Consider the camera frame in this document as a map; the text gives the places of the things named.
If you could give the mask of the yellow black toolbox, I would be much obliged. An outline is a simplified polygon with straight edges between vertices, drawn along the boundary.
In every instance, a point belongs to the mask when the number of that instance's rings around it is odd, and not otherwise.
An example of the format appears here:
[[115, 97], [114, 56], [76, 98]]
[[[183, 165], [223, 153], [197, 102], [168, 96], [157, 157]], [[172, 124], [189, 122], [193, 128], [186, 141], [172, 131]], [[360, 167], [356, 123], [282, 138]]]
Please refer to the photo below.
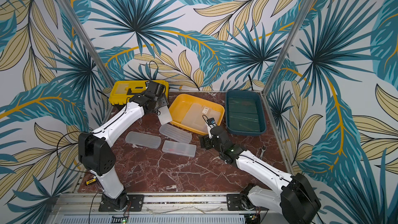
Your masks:
[[[146, 82], [149, 80], [124, 80], [115, 83], [109, 97], [113, 106], [125, 105], [136, 94], [146, 90]], [[164, 80], [150, 80], [168, 86], [166, 95], [169, 96], [169, 83]]]

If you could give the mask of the teal plastic tray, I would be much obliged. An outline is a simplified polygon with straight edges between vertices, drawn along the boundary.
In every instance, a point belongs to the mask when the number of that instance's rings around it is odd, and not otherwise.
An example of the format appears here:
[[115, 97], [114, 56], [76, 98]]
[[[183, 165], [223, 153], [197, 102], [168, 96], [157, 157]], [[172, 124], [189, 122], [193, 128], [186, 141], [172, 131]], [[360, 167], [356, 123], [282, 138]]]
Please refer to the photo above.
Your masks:
[[227, 91], [226, 127], [233, 135], [263, 134], [266, 131], [266, 120], [260, 95], [253, 91]]

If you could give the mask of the clear pencil case labelled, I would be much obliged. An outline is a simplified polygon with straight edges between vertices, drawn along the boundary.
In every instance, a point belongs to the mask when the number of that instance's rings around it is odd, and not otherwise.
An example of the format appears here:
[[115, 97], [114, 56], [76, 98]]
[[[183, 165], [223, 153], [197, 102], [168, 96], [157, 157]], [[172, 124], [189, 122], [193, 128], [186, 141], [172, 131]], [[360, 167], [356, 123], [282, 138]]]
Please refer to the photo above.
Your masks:
[[[202, 119], [204, 120], [204, 118], [203, 118], [203, 110], [204, 110], [204, 108], [206, 108], [206, 106], [202, 106]], [[204, 127], [200, 130], [201, 132], [207, 132], [207, 127], [204, 125]]]

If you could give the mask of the black yellow screwdriver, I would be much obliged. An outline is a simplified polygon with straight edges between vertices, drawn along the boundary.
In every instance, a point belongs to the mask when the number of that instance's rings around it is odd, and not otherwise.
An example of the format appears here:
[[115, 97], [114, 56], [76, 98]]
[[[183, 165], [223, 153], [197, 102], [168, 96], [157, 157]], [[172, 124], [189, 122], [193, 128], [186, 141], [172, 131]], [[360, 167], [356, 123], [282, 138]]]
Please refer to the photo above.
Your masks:
[[91, 185], [91, 184], [94, 184], [94, 183], [96, 183], [96, 178], [92, 178], [92, 179], [86, 181], [86, 185], [87, 186]]

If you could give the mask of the aluminium frame post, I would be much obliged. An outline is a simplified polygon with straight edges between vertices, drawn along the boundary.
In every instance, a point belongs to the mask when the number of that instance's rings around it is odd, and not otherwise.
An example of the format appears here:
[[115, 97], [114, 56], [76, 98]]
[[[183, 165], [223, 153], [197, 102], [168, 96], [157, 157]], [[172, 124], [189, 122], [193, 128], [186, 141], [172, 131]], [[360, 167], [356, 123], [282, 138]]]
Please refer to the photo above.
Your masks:
[[95, 49], [93, 43], [91, 42], [87, 32], [85, 31], [83, 25], [81, 24], [80, 20], [78, 19], [73, 7], [67, 2], [67, 0], [56, 0], [59, 3], [60, 8], [63, 10], [65, 15], [69, 18], [69, 21], [72, 27], [75, 29], [76, 34], [80, 37], [81, 42], [86, 47], [88, 53], [90, 54], [91, 58], [95, 62], [98, 70], [104, 76], [106, 83], [113, 87], [115, 81], [109, 75], [108, 71], [105, 68], [104, 63], [102, 62], [97, 50]]
[[310, 11], [313, 1], [314, 0], [304, 0], [302, 8], [298, 11], [295, 22], [292, 25], [292, 28], [284, 42], [284, 45], [278, 55], [278, 58], [276, 59], [276, 61], [274, 63], [273, 69], [272, 69], [272, 71], [268, 77], [268, 80], [265, 84], [265, 87], [262, 91], [262, 95], [264, 97], [266, 97], [267, 94], [270, 92], [273, 81], [278, 76], [278, 71], [280, 70], [280, 68], [283, 64], [283, 61], [288, 53], [288, 50], [289, 50], [296, 34], [299, 32], [299, 30], [305, 20], [306, 15]]

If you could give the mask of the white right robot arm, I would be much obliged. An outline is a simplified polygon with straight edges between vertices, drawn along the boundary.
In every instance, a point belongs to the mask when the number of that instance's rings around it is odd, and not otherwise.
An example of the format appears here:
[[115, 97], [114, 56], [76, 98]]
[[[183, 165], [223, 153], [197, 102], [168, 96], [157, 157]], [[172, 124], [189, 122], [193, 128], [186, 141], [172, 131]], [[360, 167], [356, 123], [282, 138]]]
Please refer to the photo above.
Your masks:
[[269, 165], [245, 147], [233, 143], [221, 126], [210, 127], [208, 134], [200, 137], [200, 143], [206, 150], [215, 149], [226, 164], [247, 172], [268, 186], [265, 190], [249, 184], [236, 200], [231, 200], [233, 210], [266, 208], [282, 214], [290, 224], [310, 224], [317, 216], [321, 203], [301, 173], [292, 175]]

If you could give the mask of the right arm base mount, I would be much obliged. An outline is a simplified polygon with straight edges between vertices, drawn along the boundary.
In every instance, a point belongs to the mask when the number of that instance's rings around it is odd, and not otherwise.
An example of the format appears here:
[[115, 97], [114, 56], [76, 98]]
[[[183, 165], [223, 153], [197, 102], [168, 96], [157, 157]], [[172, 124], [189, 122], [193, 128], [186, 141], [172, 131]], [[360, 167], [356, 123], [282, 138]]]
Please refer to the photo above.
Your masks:
[[229, 211], [267, 210], [265, 207], [254, 206], [244, 194], [227, 194], [227, 206]]

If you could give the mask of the yellow plastic tray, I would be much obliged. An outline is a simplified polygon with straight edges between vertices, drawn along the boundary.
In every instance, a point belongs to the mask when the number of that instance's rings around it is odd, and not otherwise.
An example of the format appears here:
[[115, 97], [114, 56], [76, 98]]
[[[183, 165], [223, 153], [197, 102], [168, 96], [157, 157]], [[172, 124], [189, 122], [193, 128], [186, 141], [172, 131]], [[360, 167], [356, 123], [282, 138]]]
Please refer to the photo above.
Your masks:
[[177, 96], [175, 98], [175, 100], [169, 107], [170, 114], [173, 118], [173, 120], [171, 121], [171, 124], [175, 125], [177, 127], [180, 127], [182, 129], [185, 129], [187, 131], [199, 134], [199, 135], [205, 135], [208, 133], [208, 131], [201, 132], [199, 130], [192, 129], [190, 127], [187, 127], [187, 126], [181, 124], [181, 121], [183, 120], [184, 116], [186, 115], [187, 111], [189, 110], [189, 108], [191, 107], [191, 105], [193, 103], [198, 103], [201, 106], [210, 107], [216, 111], [221, 112], [222, 119], [225, 114], [225, 108], [222, 105], [217, 104], [215, 102], [212, 102], [212, 101], [200, 98], [200, 97], [196, 97], [193, 95], [189, 95], [189, 94], [180, 94], [179, 96]]

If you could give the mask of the right aluminium frame post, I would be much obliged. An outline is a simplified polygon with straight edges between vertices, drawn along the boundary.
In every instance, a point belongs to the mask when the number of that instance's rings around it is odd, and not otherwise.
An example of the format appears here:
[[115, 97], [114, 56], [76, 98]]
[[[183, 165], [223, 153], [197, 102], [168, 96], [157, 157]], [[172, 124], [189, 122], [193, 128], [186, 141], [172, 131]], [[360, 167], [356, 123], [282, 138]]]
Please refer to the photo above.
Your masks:
[[313, 1], [314, 0], [304, 0], [302, 8], [298, 11], [295, 22], [292, 25], [292, 28], [284, 42], [284, 45], [278, 55], [278, 58], [276, 59], [276, 61], [274, 63], [273, 69], [272, 69], [272, 71], [268, 77], [268, 80], [265, 84], [265, 87], [262, 91], [262, 95], [264, 97], [266, 97], [267, 94], [270, 92], [273, 81], [278, 76], [278, 71], [280, 70], [280, 68], [283, 64], [283, 61], [288, 53], [288, 50], [289, 50], [296, 34], [299, 32], [299, 30], [305, 20], [306, 15], [310, 11]]

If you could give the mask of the aluminium front rail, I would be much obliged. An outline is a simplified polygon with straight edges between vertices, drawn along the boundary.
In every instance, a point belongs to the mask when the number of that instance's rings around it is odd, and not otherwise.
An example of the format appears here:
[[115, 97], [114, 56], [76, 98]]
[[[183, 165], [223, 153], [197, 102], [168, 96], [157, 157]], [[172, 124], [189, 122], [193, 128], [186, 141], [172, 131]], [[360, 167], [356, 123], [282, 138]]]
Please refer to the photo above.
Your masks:
[[48, 224], [285, 224], [266, 207], [245, 209], [238, 192], [138, 192], [122, 211], [97, 194], [63, 194]]

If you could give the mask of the clear pencil case top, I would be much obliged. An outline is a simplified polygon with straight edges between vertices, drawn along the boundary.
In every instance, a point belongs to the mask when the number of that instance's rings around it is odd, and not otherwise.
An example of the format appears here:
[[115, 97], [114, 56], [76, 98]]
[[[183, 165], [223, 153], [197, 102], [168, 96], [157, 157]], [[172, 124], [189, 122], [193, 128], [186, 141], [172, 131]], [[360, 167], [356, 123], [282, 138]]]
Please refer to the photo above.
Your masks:
[[161, 125], [167, 124], [173, 120], [168, 106], [163, 106], [158, 109], [158, 119]]

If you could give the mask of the silver green ratchet wrench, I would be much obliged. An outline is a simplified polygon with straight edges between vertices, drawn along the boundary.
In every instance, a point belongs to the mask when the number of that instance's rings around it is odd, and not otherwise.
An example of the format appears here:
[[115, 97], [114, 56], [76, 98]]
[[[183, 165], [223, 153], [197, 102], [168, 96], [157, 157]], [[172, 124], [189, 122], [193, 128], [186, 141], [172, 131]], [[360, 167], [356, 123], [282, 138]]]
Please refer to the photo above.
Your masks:
[[262, 147], [261, 147], [261, 153], [260, 153], [260, 155], [259, 155], [259, 158], [260, 158], [260, 159], [263, 158], [263, 155], [264, 155], [264, 153], [266, 152], [266, 150], [267, 150], [267, 147], [266, 147], [266, 146], [262, 146]]

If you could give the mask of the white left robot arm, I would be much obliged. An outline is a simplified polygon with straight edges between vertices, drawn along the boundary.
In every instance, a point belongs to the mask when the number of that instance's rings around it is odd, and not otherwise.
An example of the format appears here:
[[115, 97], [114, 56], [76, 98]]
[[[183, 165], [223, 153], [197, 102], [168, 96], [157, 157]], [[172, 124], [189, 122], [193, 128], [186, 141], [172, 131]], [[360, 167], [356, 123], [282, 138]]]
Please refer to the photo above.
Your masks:
[[117, 139], [146, 114], [161, 115], [161, 109], [169, 111], [166, 91], [169, 86], [150, 80], [142, 92], [128, 93], [123, 108], [110, 120], [90, 133], [78, 137], [78, 160], [95, 176], [103, 194], [102, 202], [110, 208], [122, 211], [128, 206], [125, 187], [115, 170], [116, 156], [112, 147]]

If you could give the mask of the clear ribbed pencil case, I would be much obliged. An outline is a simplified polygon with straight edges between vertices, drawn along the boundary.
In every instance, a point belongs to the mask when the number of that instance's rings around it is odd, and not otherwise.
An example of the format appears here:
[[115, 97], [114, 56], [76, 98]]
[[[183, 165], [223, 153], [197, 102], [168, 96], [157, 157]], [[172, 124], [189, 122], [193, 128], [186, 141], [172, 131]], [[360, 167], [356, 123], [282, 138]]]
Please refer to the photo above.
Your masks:
[[189, 144], [192, 134], [170, 124], [161, 125], [159, 133], [179, 143]]

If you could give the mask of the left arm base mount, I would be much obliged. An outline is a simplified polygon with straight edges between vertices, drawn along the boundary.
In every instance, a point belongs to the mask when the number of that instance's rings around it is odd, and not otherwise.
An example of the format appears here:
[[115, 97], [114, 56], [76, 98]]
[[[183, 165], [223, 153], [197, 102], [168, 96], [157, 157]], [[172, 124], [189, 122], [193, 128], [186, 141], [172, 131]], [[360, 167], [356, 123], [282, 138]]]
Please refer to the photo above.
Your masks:
[[121, 195], [117, 199], [102, 196], [99, 212], [140, 212], [144, 203], [144, 195]]

